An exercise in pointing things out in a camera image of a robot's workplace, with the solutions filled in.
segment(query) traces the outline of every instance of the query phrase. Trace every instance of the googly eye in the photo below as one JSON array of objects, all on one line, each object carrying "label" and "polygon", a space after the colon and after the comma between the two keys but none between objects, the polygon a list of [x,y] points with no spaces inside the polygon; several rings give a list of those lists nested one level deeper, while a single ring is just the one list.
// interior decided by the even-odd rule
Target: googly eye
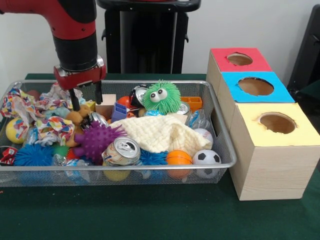
[{"label": "googly eye", "polygon": [[163,99],[165,99],[165,98],[168,96],[168,92],[167,92],[167,90],[165,90],[164,88],[160,88],[160,89],[158,90],[158,94],[159,94],[160,100],[163,100]]},{"label": "googly eye", "polygon": [[151,102],[153,103],[158,103],[160,102],[160,98],[159,98],[159,95],[158,95],[158,92],[154,91],[150,94],[150,100]]}]

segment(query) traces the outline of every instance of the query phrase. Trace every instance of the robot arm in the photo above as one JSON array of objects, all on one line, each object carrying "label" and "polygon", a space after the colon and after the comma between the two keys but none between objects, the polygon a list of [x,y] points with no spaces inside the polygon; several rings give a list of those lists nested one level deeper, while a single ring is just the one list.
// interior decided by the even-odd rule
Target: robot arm
[{"label": "robot arm", "polygon": [[96,84],[95,100],[102,101],[101,80],[106,66],[98,56],[95,0],[0,0],[0,14],[42,15],[49,23],[60,65],[54,75],[69,90],[73,109],[80,108],[73,88]]}]

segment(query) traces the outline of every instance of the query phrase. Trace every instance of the blue box lid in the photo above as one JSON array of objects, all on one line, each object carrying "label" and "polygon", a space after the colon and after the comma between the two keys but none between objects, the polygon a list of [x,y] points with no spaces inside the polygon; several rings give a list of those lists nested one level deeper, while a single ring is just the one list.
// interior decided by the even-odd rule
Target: blue box lid
[{"label": "blue box lid", "polygon": [[222,76],[235,102],[295,102],[274,72],[223,72]]}]

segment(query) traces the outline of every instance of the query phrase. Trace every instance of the blue toy block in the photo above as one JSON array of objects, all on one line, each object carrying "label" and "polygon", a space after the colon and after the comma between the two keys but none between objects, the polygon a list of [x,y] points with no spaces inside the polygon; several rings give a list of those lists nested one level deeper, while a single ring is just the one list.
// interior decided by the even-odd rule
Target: blue toy block
[{"label": "blue toy block", "polygon": [[113,112],[111,115],[111,123],[127,118],[127,108],[126,106],[115,103],[113,106]]},{"label": "blue toy block", "polygon": [[[238,103],[294,103],[284,84],[274,72],[223,72],[223,79],[233,97]],[[239,82],[245,78],[262,79],[273,86],[273,92],[269,95],[251,95],[243,91]]]}]

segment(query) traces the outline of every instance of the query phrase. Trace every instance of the brown plush toy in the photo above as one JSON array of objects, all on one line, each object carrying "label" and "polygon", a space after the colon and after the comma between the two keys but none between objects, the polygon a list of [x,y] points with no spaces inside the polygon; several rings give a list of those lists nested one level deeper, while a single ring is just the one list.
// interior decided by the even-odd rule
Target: brown plush toy
[{"label": "brown plush toy", "polygon": [[91,113],[90,108],[87,105],[81,105],[79,111],[71,111],[68,113],[65,119],[71,120],[75,125],[74,132],[69,140],[66,142],[66,146],[73,148],[79,145],[75,142],[75,134],[84,134],[84,131],[81,129],[80,124],[83,121],[84,117]]}]

